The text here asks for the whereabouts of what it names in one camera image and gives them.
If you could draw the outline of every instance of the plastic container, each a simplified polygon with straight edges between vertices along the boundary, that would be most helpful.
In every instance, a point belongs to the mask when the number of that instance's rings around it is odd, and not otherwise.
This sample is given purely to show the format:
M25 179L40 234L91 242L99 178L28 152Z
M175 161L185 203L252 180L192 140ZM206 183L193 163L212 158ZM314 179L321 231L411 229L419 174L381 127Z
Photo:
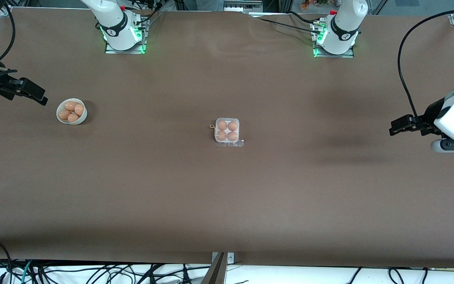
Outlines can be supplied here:
M239 140L239 120L220 117L215 123L215 140L223 144L235 144Z
M63 110L66 109L66 107L64 106L66 102L76 102L76 103L79 103L79 104L82 104L83 105L83 114L81 115L80 118L78 118L76 121L73 121L73 122L69 122L68 120L65 120L65 119L61 119L59 117L59 113ZM77 125L77 124L81 124L85 118L87 118L87 108L85 107L85 104L80 100L80 99L67 99L65 100L64 102L62 102L58 107L57 107L57 111L56 111L56 117L59 121L61 121L62 123L64 124L70 124L70 125Z

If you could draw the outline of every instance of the egg carton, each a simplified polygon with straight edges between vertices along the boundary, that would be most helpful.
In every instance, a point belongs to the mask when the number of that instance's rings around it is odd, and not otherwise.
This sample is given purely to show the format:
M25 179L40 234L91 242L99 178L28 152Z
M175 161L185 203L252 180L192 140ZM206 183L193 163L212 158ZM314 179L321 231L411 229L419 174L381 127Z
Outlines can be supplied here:
M222 146L243 147L245 140L239 139L239 120L220 117L215 122L215 140Z

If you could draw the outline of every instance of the black band on robot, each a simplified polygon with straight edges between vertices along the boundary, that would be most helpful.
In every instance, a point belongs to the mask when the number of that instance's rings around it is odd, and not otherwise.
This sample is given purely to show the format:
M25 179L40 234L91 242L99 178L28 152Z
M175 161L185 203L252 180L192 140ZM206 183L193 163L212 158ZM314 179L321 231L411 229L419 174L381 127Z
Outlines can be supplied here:
M337 34L337 36L339 37L339 40L342 40L342 41L349 40L358 31L358 28L356 28L355 30L352 30L352 31L345 31L345 30L341 29L335 23L335 16L332 18L332 21L330 21L330 27L332 28L332 31L334 32L334 34Z
M124 18L122 19L122 21L119 24L117 24L113 27L105 27L105 26L101 25L102 30L106 34L108 34L108 36L118 36L119 32L126 27L128 18L127 18L126 13L123 13L123 14L124 14Z

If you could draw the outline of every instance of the teal cable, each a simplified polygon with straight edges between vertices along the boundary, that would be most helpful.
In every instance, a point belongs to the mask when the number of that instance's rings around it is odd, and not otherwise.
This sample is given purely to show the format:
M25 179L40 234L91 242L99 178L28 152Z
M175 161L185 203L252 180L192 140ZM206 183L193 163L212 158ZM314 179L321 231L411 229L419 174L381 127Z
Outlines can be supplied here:
M29 260L29 262L26 264L25 268L24 268L24 272L22 273L22 280L20 281L20 284L24 284L26 282L26 272L27 270L29 269L29 266L31 265L31 261L33 261L32 259Z

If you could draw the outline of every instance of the white floor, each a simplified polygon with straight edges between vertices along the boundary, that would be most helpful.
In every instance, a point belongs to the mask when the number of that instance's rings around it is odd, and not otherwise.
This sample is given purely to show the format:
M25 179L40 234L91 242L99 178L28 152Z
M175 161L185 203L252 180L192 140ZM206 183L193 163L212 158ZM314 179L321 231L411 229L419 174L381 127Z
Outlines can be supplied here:
M201 264L188 265L187 267L204 266ZM100 266L61 266L50 267L47 270L79 270L83 268L98 268ZM133 269L136 273L144 273L150 268L149 265L134 265ZM182 269L181 264L166 264L159 268L156 274L166 274ZM240 282L248 281L247 284L346 284L350 281L356 268L340 268L340 267L290 267L290 266L252 266L252 265L230 265L228 267L225 284L239 284ZM398 270L405 284L420 284L422 282L424 271L422 270ZM5 272L5 269L0 268L0 276ZM15 269L15 272L21 274L22 271ZM203 277L207 269L190 270L189 277L191 279ZM82 271L76 273L49 273L48 276L59 284L85 284L92 276L93 271ZM108 280L106 273L101 277L96 284L104 284ZM131 284L134 280L130 277L118 275L112 279L112 284ZM166 277L159 281L160 284L175 284L180 279L178 277ZM19 284L20 281L14 278L12 284ZM388 270L382 268L363 268L355 278L354 284L390 284ZM7 275L3 284L9 284L9 276ZM425 284L454 284L454 271L435 271L428 272Z

